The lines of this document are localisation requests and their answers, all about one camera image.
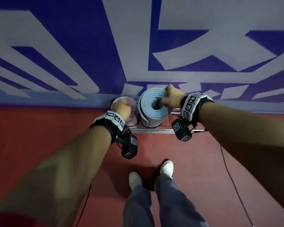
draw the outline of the shoe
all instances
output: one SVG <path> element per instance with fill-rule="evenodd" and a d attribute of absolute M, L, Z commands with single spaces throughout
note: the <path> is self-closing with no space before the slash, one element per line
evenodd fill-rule
<path fill-rule="evenodd" d="M 137 172 L 131 172 L 129 174 L 129 186 L 133 190 L 136 186 L 142 186 L 142 179 Z"/>
<path fill-rule="evenodd" d="M 168 176 L 172 176 L 174 172 L 174 164 L 171 160 L 167 160 L 161 166 L 161 172 L 167 174 Z"/>

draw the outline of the red floor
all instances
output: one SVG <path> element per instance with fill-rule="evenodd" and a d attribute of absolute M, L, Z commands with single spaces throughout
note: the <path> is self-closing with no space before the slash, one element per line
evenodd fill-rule
<path fill-rule="evenodd" d="M 49 153 L 84 132 L 101 111 L 0 109 L 0 197 Z M 284 120 L 284 115 L 273 115 Z M 165 122 L 168 126 L 173 118 Z M 79 226 L 122 226 L 130 193 L 128 174 L 151 182 L 165 159 L 174 162 L 174 181 L 196 205 L 209 226 L 250 226 L 225 170 L 220 146 L 208 133 L 185 143 L 173 134 L 137 134 L 138 155 L 121 157 L 113 144 L 92 182 Z M 255 227 L 284 227 L 284 210 L 236 160 L 225 152 L 229 171 Z M 156 226 L 159 205 L 152 192 Z"/>

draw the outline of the hand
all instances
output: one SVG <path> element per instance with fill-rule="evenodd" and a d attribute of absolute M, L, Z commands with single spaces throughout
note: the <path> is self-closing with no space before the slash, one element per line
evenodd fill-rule
<path fill-rule="evenodd" d="M 181 100 L 185 95 L 180 89 L 175 88 L 172 84 L 165 88 L 168 91 L 168 97 L 163 97 L 161 103 L 167 104 L 172 108 L 181 108 Z"/>
<path fill-rule="evenodd" d="M 130 116 L 131 108 L 125 99 L 119 99 L 113 103 L 112 111 L 117 112 L 126 121 Z"/>

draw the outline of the leg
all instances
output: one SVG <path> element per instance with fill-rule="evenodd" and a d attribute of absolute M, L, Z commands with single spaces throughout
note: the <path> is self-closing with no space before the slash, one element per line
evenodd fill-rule
<path fill-rule="evenodd" d="M 129 174 L 129 185 L 133 190 L 123 211 L 124 227 L 154 227 L 151 213 L 151 193 L 142 186 L 142 179 L 136 172 Z"/>
<path fill-rule="evenodd" d="M 162 227 L 208 227 L 193 203 L 183 194 L 172 180 L 174 166 L 166 161 L 155 182 L 155 191 L 160 204 Z"/>

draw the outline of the gray pants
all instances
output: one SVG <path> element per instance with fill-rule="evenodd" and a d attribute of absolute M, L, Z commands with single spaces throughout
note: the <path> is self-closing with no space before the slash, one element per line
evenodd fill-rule
<path fill-rule="evenodd" d="M 155 191 L 160 204 L 162 227 L 208 227 L 193 203 L 178 189 L 169 176 L 160 173 L 155 181 Z M 136 186 L 125 204 L 123 226 L 154 227 L 150 207 L 151 193 L 143 186 Z"/>

